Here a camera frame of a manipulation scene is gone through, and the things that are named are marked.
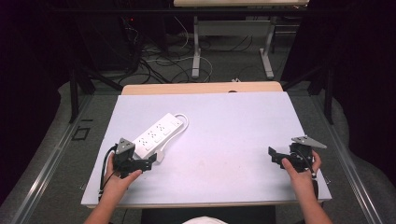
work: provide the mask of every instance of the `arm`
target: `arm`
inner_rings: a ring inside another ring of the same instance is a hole
[[[313,151],[312,154],[315,158],[312,168],[316,173],[321,165],[321,160],[318,153]],[[311,173],[309,171],[297,173],[288,159],[283,159],[282,164],[290,176],[291,186],[300,203],[305,223],[332,223],[317,201],[312,185]]]
[[[105,185],[102,199],[93,209],[87,220],[85,220],[85,224],[107,224],[111,219],[114,209],[116,209],[117,204],[122,199],[125,191],[132,184],[132,182],[134,182],[142,174],[141,170],[137,170],[123,179],[118,178],[115,174],[113,174],[113,158],[114,154],[111,153],[107,161],[105,174],[105,181],[108,181]]]

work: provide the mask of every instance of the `power strip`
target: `power strip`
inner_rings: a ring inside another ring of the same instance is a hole
[[[182,125],[183,121],[169,113],[166,114],[133,141],[135,144],[134,153],[142,160],[147,159]]]

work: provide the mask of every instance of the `table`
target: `table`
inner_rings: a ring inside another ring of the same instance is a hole
[[[176,7],[279,7],[279,6],[303,6],[309,0],[175,0]],[[260,49],[262,64],[268,79],[274,78],[271,63],[268,59],[268,51],[276,26],[276,17],[269,21],[198,21],[194,17],[194,58],[192,62],[191,76],[199,77],[201,49],[199,48],[200,35],[255,35],[266,36],[265,46]]]
[[[163,162],[153,164],[151,171],[132,184],[120,207],[296,203],[288,174],[267,153],[269,146],[289,153],[291,138],[304,135],[289,96],[281,90],[277,82],[125,87],[81,204],[94,207],[98,203],[106,152],[121,137],[133,141],[165,113],[185,114],[190,126],[167,145]],[[318,185],[318,199],[330,200],[321,172]]]

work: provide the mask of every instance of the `power strip switch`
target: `power strip switch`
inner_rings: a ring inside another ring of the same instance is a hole
[[[182,126],[183,121],[169,113],[166,114],[133,141],[134,153],[140,159],[146,160]]]

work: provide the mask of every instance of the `white tabletop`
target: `white tabletop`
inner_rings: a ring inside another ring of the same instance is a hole
[[[175,0],[176,7],[302,6],[309,0]]]
[[[134,141],[166,113],[190,126],[164,150],[161,164],[143,173],[120,206],[194,207],[296,203],[285,170],[268,147],[289,153],[304,135],[285,92],[119,96],[81,204],[96,206],[103,158],[120,138]],[[321,201],[332,197],[318,172]]]

